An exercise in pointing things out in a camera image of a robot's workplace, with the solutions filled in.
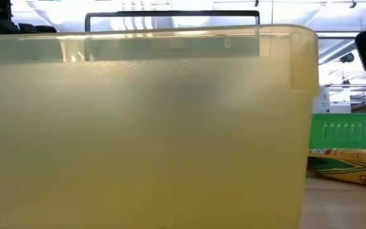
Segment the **yellow crayon box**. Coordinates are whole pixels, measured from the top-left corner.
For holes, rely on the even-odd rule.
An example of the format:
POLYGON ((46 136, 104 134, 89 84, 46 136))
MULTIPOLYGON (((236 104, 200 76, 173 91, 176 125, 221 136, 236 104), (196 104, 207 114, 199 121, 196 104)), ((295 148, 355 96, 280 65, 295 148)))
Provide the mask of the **yellow crayon box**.
POLYGON ((311 149, 307 170, 317 176, 366 185, 366 149, 311 149))

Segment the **white box device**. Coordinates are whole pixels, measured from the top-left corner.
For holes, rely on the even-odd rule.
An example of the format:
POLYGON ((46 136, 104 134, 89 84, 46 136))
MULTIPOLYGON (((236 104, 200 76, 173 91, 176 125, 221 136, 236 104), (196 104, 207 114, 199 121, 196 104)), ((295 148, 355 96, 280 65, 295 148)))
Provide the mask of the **white box device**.
POLYGON ((313 113, 351 113, 349 92, 331 92, 320 87, 319 96, 313 101, 313 113))

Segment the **bright green plastic basket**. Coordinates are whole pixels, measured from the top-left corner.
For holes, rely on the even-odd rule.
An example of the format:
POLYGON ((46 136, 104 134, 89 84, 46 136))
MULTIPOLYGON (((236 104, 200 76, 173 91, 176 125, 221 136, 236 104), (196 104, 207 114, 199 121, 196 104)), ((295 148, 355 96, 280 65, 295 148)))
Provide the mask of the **bright green plastic basket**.
POLYGON ((314 114, 311 149, 366 149, 366 113, 314 114))

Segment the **yellow translucent plastic bin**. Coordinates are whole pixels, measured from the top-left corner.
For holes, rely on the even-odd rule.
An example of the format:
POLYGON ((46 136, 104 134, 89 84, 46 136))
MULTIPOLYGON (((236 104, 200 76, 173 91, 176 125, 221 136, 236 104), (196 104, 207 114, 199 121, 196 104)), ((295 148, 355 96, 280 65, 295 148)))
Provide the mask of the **yellow translucent plastic bin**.
POLYGON ((318 37, 0 35, 0 229, 298 229, 318 37))

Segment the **wooden shelf with black frame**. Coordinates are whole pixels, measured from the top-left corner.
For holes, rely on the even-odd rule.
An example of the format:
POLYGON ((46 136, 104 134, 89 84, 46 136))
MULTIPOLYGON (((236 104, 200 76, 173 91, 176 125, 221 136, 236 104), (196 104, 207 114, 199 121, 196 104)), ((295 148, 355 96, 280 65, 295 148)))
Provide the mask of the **wooden shelf with black frame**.
POLYGON ((85 16, 89 61, 235 59, 259 57, 259 12, 252 10, 118 11, 85 16), (92 33, 93 18, 253 17, 254 25, 172 25, 168 28, 92 33))

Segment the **black round ceiling fixture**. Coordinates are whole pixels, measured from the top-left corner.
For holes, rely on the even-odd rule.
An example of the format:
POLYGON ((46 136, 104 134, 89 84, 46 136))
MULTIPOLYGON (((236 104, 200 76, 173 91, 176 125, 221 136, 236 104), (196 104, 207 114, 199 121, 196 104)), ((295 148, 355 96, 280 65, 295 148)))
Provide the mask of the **black round ceiling fixture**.
POLYGON ((341 63, 350 63, 350 62, 353 62, 353 61, 354 61, 354 59, 355 59, 354 54, 353 54, 352 52, 349 52, 349 53, 347 53, 347 54, 343 55, 343 56, 339 59, 339 61, 340 61, 341 63))

